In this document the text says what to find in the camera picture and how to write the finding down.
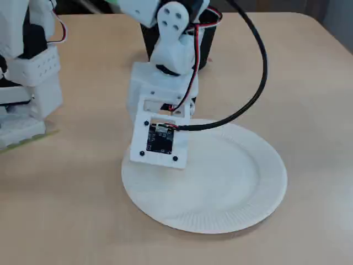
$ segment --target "white wire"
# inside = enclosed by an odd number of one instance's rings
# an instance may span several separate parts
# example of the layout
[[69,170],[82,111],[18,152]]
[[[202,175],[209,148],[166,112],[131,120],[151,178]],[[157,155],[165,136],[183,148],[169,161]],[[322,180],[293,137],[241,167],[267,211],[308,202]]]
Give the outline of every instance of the white wire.
[[52,11],[52,14],[54,15],[54,17],[59,20],[60,24],[62,25],[63,29],[64,29],[64,34],[65,34],[65,38],[63,40],[59,40],[59,41],[49,41],[48,43],[56,43],[56,44],[60,44],[60,43],[64,43],[67,40],[67,36],[68,36],[68,29],[66,24],[59,18],[59,16],[55,13],[55,11]]

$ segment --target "white plastic part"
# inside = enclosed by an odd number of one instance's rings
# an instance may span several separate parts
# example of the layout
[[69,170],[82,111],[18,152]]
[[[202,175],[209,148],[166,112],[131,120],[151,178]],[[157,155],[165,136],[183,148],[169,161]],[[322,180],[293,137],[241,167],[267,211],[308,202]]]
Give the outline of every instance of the white plastic part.
[[[193,124],[210,123],[193,120]],[[129,160],[122,181],[131,200],[162,224],[202,234],[251,227],[282,202],[287,172],[278,153],[253,132],[228,124],[189,134],[186,170]]]
[[6,108],[0,106],[0,119],[1,119],[2,117],[4,117],[5,115],[7,115]]
[[45,119],[63,102],[58,74],[51,76],[39,86],[31,87],[30,90],[33,94],[30,115],[36,119]]
[[[159,105],[151,106],[151,110],[153,111],[161,108],[163,100],[167,100],[167,102],[163,103],[179,104],[188,89],[191,76],[192,72],[188,75],[178,77],[166,75],[156,69],[152,63],[135,62],[132,68],[129,95],[127,98],[127,110],[129,111],[131,120],[135,122],[138,101],[140,100],[140,95],[143,93],[153,94],[154,101],[160,102]],[[190,106],[188,102],[192,98],[197,97],[198,92],[199,79],[196,76],[185,104]]]
[[200,15],[207,9],[207,7],[210,5],[210,0],[204,0],[199,13],[197,14],[197,17],[195,19],[195,23],[199,23],[200,22]]
[[45,134],[45,124],[29,116],[0,120],[0,149]]
[[30,21],[43,27],[47,40],[55,32],[55,19],[52,14],[55,6],[55,0],[31,0],[29,2]]
[[16,58],[8,61],[9,79],[23,86],[35,87],[60,70],[57,47],[49,45],[48,49],[30,60]]
[[0,87],[0,104],[26,102],[31,99],[31,93],[25,87]]
[[0,55],[13,59],[23,53],[23,22],[29,0],[0,1]]
[[160,38],[153,50],[151,62],[185,75],[195,64],[194,37],[183,35],[189,23],[186,8],[178,2],[164,5],[158,12]]
[[132,16],[144,26],[150,28],[156,24],[156,13],[160,0],[119,0],[123,13]]
[[[188,132],[175,131],[173,147],[171,154],[157,153],[147,151],[147,140],[149,137],[149,126],[145,122],[153,123],[152,120],[158,120],[159,123],[173,123],[176,125],[188,125],[190,123],[190,106],[184,104],[180,109],[180,116],[170,116],[154,113],[145,110],[145,102],[156,100],[154,95],[141,94],[138,102],[137,115],[134,124],[133,137],[131,143],[130,159],[134,162],[142,162],[151,165],[172,167],[183,169],[186,167],[188,158]],[[161,102],[168,103],[168,98],[158,97]]]

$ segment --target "red wire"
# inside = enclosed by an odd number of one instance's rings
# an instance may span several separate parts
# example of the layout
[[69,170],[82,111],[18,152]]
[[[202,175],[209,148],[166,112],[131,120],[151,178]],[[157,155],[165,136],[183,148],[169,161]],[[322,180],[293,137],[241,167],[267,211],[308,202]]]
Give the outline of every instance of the red wire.
[[184,98],[181,100],[181,102],[179,103],[179,105],[173,109],[172,106],[169,107],[169,110],[171,112],[176,111],[177,109],[179,109],[181,107],[181,105],[184,104],[184,102],[186,101],[186,99],[188,98],[190,91],[192,89],[192,84],[194,83],[194,80],[196,78],[196,75],[199,71],[199,65],[200,65],[200,47],[199,47],[199,25],[195,25],[195,69],[194,72],[192,73],[192,77],[191,77],[191,81],[189,83],[188,86],[188,90],[186,91],[186,94],[184,96]]

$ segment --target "plate rim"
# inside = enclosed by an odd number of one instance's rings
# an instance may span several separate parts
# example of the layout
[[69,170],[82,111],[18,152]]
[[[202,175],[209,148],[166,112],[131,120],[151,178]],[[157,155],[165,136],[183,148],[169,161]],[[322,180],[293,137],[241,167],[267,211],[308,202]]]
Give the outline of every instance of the plate rim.
[[[214,121],[212,120],[205,120],[205,119],[193,119],[191,120],[191,122],[193,124],[203,124],[203,123],[212,123]],[[256,133],[242,127],[239,126],[237,124],[234,123],[229,123],[225,126],[223,126],[223,129],[226,129],[228,126],[231,126],[233,128],[236,129],[241,129],[243,132],[250,134],[252,137],[256,137],[258,138],[258,140],[260,140],[262,143],[267,145],[268,151],[272,152],[272,155],[276,156],[276,162],[279,163],[279,166],[281,167],[281,170],[283,171],[283,176],[282,179],[284,181],[281,190],[277,196],[277,199],[271,203],[271,206],[268,207],[268,209],[266,209],[264,211],[263,214],[259,214],[258,216],[256,216],[255,218],[251,218],[250,220],[246,221],[246,222],[241,222],[241,223],[237,223],[236,225],[230,225],[228,227],[225,227],[224,229],[212,229],[212,230],[208,230],[208,229],[191,229],[190,227],[186,227],[185,225],[181,224],[179,222],[179,224],[176,224],[175,221],[178,219],[167,219],[167,218],[156,218],[153,217],[152,215],[150,215],[149,213],[145,212],[139,205],[137,205],[137,203],[135,202],[133,195],[129,192],[129,190],[126,188],[125,186],[125,182],[124,182],[124,165],[126,165],[130,160],[129,160],[129,150],[130,147],[127,149],[127,151],[125,152],[124,155],[124,159],[122,161],[122,166],[121,166],[121,178],[122,178],[122,182],[125,188],[125,191],[127,193],[127,195],[129,196],[129,198],[131,199],[131,201],[136,205],[136,207],[138,207],[143,213],[145,213],[146,215],[148,215],[150,218],[152,218],[153,220],[166,225],[168,227],[171,227],[173,229],[178,229],[178,230],[182,230],[182,231],[186,231],[186,232],[192,232],[192,233],[197,233],[197,234],[227,234],[227,233],[231,233],[231,232],[236,232],[236,231],[240,231],[240,230],[244,230],[247,229],[249,227],[252,227],[262,221],[264,221],[265,219],[267,219],[270,215],[272,215],[276,209],[280,206],[280,204],[282,203],[282,201],[284,200],[284,197],[286,195],[286,191],[287,191],[287,186],[288,186],[288,176],[287,176],[287,169],[285,167],[285,164],[281,158],[281,156],[278,154],[278,152],[262,137],[260,137],[259,135],[257,135]]]

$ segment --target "white robot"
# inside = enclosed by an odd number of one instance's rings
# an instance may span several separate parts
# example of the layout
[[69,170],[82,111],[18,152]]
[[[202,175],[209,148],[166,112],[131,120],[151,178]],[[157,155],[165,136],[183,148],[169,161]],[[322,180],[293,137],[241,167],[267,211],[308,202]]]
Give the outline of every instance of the white robot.
[[[150,28],[158,24],[159,40],[148,63],[133,65],[127,109],[134,123],[130,159],[183,169],[188,156],[188,131],[211,129],[240,116],[266,84],[267,62],[260,88],[246,107],[223,121],[189,126],[199,91],[200,24],[210,0],[119,0],[121,10]],[[55,0],[0,1],[0,149],[46,131],[44,119],[62,104],[60,70],[54,34]],[[248,25],[251,20],[239,14]],[[255,37],[256,29],[251,28]],[[256,37],[260,49],[263,43]]]
[[0,2],[0,149],[46,131],[62,104],[55,0]]

